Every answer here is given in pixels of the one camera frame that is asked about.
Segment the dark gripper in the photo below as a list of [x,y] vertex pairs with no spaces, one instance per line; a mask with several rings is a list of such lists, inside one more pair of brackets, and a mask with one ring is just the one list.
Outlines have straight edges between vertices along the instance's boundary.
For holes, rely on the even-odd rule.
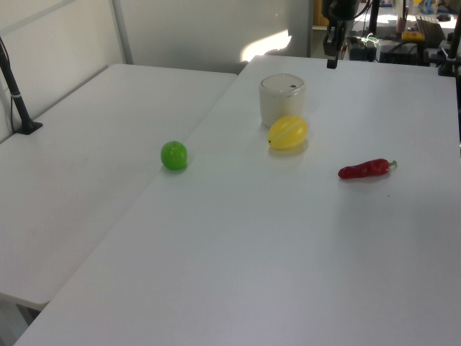
[[330,22],[326,29],[326,35],[323,39],[323,50],[326,55],[329,56],[327,59],[327,68],[336,68],[338,64],[339,47],[341,45],[341,21]]

